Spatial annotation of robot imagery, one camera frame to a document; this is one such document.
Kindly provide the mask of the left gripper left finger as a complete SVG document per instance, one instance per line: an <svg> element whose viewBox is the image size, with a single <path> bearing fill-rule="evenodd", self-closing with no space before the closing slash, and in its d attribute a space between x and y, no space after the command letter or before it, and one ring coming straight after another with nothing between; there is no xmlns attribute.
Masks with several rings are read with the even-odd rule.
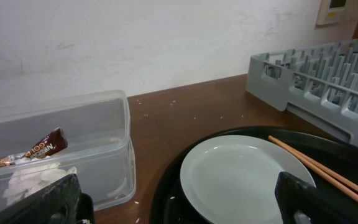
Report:
<svg viewBox="0 0 358 224"><path fill-rule="evenodd" d="M0 211L0 224L94 223L92 198L69 174Z"/></svg>

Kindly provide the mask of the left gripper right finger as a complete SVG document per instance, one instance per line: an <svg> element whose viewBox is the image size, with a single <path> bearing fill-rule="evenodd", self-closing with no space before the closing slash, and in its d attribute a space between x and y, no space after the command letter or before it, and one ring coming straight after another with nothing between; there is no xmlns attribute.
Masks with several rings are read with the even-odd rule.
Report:
<svg viewBox="0 0 358 224"><path fill-rule="evenodd" d="M284 223L296 223L299 213L312 223L358 224L358 205L344 198L335 200L326 192L288 172L280 172L275 198Z"/></svg>

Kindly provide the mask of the grey plate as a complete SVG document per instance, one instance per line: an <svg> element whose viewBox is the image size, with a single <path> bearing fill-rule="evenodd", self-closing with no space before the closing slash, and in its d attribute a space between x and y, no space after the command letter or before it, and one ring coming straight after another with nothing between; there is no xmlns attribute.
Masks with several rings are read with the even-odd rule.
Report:
<svg viewBox="0 0 358 224"><path fill-rule="evenodd" d="M308 169L269 141L241 135L205 140L185 156L183 192L210 223L281 223L275 198L280 172L314 185Z"/></svg>

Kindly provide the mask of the white tissue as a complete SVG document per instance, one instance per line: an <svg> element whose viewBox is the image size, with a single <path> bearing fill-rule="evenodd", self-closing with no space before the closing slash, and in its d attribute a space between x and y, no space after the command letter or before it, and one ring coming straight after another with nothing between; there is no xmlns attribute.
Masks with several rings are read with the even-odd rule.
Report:
<svg viewBox="0 0 358 224"><path fill-rule="evenodd" d="M66 175L77 174L77 168L75 166L64 170L59 169L59 165L60 163L56 162L15 171L9 180L8 188L2 195L2 197L7 200L7 206L36 193Z"/></svg>

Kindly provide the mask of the gold foil wrapper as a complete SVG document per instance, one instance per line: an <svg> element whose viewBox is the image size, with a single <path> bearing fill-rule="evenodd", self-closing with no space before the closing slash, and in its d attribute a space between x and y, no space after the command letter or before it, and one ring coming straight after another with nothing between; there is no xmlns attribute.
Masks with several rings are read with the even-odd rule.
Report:
<svg viewBox="0 0 358 224"><path fill-rule="evenodd" d="M19 161L31 159L43 159L52 156L68 147L68 141L61 128L54 129L51 133L41 139L29 151L12 154L0 159L0 168L13 166Z"/></svg>

